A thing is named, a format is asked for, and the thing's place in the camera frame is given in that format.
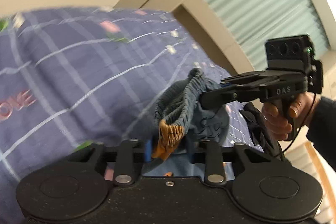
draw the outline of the blue plaid bedspread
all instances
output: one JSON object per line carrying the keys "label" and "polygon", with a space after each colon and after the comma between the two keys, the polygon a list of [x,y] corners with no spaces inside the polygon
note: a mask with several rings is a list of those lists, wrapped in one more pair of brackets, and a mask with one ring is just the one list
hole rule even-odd
{"label": "blue plaid bedspread", "polygon": [[[193,67],[217,82],[229,76],[170,13],[63,8],[8,18],[0,32],[0,223],[23,218],[21,178],[82,142],[156,134],[156,100]],[[225,146],[253,146],[241,108],[227,105]]]}

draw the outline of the hand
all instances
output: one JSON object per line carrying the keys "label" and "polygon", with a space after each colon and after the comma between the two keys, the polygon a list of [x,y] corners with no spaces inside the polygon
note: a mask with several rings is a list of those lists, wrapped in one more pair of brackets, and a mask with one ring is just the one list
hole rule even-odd
{"label": "hand", "polygon": [[[313,100],[314,95],[309,92],[305,92],[299,94],[296,100],[291,104],[288,110],[289,116],[296,118],[298,126],[302,125],[303,119],[308,114]],[[314,110],[319,101],[320,99],[315,99],[314,105],[304,121],[306,126],[309,126]],[[261,111],[266,118],[265,125],[269,133],[272,134],[278,141],[286,140],[288,138],[288,134],[292,131],[292,125],[288,123],[288,120],[285,117],[279,114],[277,107],[270,102],[266,102],[264,103]]]}

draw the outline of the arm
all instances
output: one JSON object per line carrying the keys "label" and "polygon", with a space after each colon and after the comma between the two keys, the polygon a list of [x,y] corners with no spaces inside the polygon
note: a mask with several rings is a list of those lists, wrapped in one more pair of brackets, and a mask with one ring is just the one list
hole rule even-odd
{"label": "arm", "polygon": [[307,138],[336,170],[336,102],[321,98],[309,124]]}

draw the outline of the silver bolt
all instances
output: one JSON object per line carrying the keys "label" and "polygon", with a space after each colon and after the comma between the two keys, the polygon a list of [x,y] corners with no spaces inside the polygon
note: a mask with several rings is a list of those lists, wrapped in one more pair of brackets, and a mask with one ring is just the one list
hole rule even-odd
{"label": "silver bolt", "polygon": [[166,185],[167,185],[167,186],[174,186],[174,184],[175,184],[175,183],[174,183],[173,181],[170,181],[170,180],[169,180],[169,181],[166,181]]}
{"label": "silver bolt", "polygon": [[119,183],[129,183],[132,181],[132,177],[129,175],[118,175],[115,181]]}
{"label": "silver bolt", "polygon": [[208,181],[212,183],[221,183],[224,181],[224,177],[221,175],[213,174],[208,176]]}

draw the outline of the black mechanical device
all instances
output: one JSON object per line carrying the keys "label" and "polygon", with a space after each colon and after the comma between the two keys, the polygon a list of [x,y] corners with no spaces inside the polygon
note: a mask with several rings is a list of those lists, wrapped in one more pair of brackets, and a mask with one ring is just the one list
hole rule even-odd
{"label": "black mechanical device", "polygon": [[[199,177],[143,177],[144,145],[92,144],[20,181],[23,223],[317,223],[323,197],[315,178],[243,143],[200,142],[193,163]],[[224,162],[232,162],[226,181]],[[115,162],[113,181],[104,179]]]}
{"label": "black mechanical device", "polygon": [[[222,88],[200,100],[211,109],[231,101],[273,102],[286,115],[304,91],[321,93],[322,65],[314,60],[307,35],[266,43],[268,68],[224,79]],[[291,121],[296,132],[295,121]],[[220,147],[201,141],[190,152],[204,163],[199,177],[141,176],[145,148],[139,140],[118,147],[92,144],[23,178],[16,199],[23,223],[317,223],[321,185],[307,173],[243,143]],[[115,162],[112,181],[106,166]],[[231,162],[235,179],[226,181],[223,162]]]}
{"label": "black mechanical device", "polygon": [[205,92],[200,102],[203,108],[212,109],[239,101],[272,102],[292,125],[288,141],[297,135],[295,119],[288,115],[289,106],[297,95],[305,91],[320,94],[323,71],[320,60],[314,59],[314,45],[308,35],[270,39],[265,44],[268,68],[250,71],[223,79],[222,88]]}

